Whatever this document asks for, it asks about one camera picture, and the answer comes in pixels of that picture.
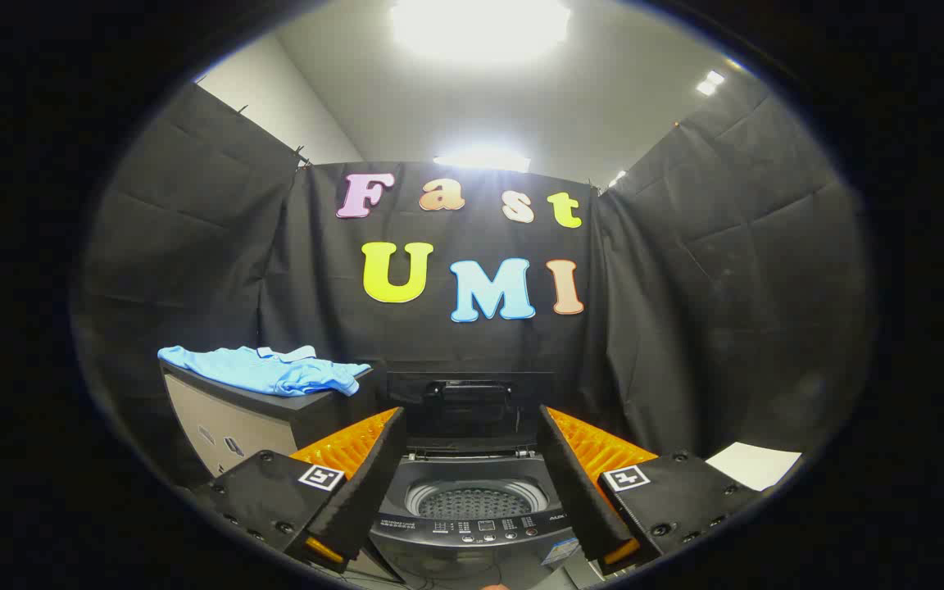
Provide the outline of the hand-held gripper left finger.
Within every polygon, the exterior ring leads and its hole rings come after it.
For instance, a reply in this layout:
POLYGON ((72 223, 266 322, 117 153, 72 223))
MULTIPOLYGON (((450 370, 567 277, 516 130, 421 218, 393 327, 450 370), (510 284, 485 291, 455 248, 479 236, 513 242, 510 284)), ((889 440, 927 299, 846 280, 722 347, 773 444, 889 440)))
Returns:
POLYGON ((301 451, 258 451, 194 490, 200 508, 304 564, 344 574, 406 451, 406 412, 394 407, 301 451))

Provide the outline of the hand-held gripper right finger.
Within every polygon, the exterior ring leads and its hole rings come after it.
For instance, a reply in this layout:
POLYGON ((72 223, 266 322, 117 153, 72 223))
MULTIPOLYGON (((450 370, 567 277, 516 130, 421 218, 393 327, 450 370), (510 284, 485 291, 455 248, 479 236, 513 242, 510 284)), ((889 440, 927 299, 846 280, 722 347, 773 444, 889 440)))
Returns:
POLYGON ((601 574, 697 544, 760 500, 693 453, 657 455, 555 408, 538 411, 537 452, 601 574))

